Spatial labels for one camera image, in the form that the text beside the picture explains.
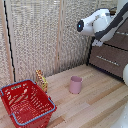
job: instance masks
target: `black cable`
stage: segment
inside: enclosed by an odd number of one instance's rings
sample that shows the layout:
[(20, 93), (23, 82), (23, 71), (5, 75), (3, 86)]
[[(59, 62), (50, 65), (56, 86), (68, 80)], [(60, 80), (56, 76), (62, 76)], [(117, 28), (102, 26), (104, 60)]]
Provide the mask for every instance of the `black cable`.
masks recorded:
[(10, 52), (11, 52), (11, 59), (12, 59), (12, 67), (13, 67), (14, 82), (16, 82), (15, 71), (14, 71), (15, 67), (14, 67), (14, 61), (13, 61), (13, 55), (12, 55), (11, 40), (10, 40), (10, 34), (9, 34), (9, 25), (8, 25), (8, 19), (7, 19), (7, 9), (6, 9), (5, 1), (4, 1), (4, 8), (5, 8), (7, 29), (8, 29), (8, 37), (9, 37), (9, 44), (10, 44)]

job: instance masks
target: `cabinet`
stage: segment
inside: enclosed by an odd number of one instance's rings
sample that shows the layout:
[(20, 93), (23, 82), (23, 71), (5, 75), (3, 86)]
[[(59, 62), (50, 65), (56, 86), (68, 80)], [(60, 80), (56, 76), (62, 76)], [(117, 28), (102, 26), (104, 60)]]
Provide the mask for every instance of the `cabinet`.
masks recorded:
[(124, 67), (128, 64), (128, 20), (111, 40), (104, 42), (101, 47), (91, 47), (89, 64), (123, 78)]

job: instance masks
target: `pink cup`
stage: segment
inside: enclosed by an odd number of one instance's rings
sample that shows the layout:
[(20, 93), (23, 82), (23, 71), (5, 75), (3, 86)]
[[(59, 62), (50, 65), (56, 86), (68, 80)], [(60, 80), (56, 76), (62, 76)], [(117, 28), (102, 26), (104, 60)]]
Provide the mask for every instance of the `pink cup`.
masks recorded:
[(69, 91), (74, 94), (78, 94), (81, 91), (82, 78), (78, 76), (72, 76), (69, 86)]

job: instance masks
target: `red basket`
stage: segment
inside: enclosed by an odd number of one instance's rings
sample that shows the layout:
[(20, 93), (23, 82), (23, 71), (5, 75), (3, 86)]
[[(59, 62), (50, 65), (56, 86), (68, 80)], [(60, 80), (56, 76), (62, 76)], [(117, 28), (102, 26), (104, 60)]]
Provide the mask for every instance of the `red basket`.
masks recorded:
[(0, 89), (1, 99), (16, 128), (45, 128), (57, 107), (32, 80)]

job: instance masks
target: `wooden countertop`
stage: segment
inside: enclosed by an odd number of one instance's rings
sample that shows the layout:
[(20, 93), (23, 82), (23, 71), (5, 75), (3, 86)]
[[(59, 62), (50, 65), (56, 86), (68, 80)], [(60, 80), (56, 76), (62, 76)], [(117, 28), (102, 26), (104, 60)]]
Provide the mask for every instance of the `wooden countertop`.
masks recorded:
[[(69, 92), (70, 78), (83, 78), (80, 94)], [(48, 95), (57, 105), (47, 128), (110, 128), (128, 101), (128, 87), (82, 65), (47, 77)], [(15, 128), (0, 101), (0, 128)]]

